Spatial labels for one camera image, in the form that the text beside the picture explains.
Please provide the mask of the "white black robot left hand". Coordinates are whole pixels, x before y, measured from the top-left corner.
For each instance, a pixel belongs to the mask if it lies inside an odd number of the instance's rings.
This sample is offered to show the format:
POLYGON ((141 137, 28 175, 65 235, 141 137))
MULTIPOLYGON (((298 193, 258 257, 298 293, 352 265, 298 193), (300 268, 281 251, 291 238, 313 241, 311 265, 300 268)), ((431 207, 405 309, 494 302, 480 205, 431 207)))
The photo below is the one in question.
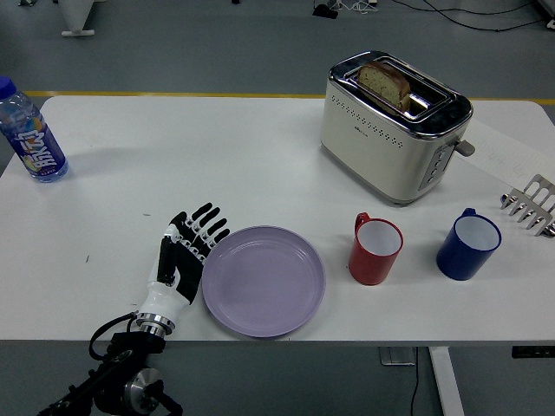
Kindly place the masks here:
POLYGON ((208 255, 230 234, 226 223, 211 203, 192 214, 183 211, 170 221, 147 282, 147 299, 137 315, 140 327, 173 331, 181 310, 197 295, 208 255))

